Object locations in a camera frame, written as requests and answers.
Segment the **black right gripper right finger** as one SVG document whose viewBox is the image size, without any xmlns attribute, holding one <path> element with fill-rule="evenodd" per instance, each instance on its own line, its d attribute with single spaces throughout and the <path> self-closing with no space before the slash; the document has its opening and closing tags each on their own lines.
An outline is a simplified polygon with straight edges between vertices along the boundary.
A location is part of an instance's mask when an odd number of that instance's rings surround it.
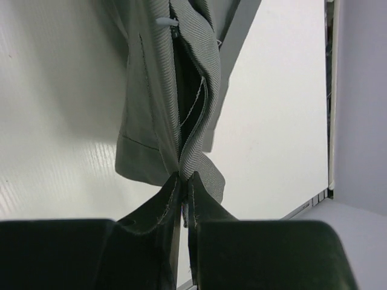
<svg viewBox="0 0 387 290">
<path fill-rule="evenodd" d="M 187 183 L 188 245 L 198 289 L 357 289 L 337 233 L 321 221 L 241 221 Z"/>
</svg>

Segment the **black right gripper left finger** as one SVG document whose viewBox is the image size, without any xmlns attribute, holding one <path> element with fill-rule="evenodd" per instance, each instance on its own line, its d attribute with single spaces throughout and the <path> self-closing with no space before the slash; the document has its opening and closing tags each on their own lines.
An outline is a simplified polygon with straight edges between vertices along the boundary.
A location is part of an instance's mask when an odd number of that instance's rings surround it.
<svg viewBox="0 0 387 290">
<path fill-rule="evenodd" d="M 175 289 L 181 179 L 118 221 L 1 222 L 2 289 Z"/>
</svg>

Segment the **grey pleated skirt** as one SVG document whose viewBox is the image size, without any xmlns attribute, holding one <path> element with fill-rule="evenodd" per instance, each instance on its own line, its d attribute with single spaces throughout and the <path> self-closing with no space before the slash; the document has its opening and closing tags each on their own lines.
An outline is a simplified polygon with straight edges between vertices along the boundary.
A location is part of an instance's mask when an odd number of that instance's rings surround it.
<svg viewBox="0 0 387 290">
<path fill-rule="evenodd" d="M 128 44 L 116 172 L 163 185 L 198 172 L 222 201 L 225 180 L 207 157 L 229 79 L 259 1 L 112 1 Z"/>
</svg>

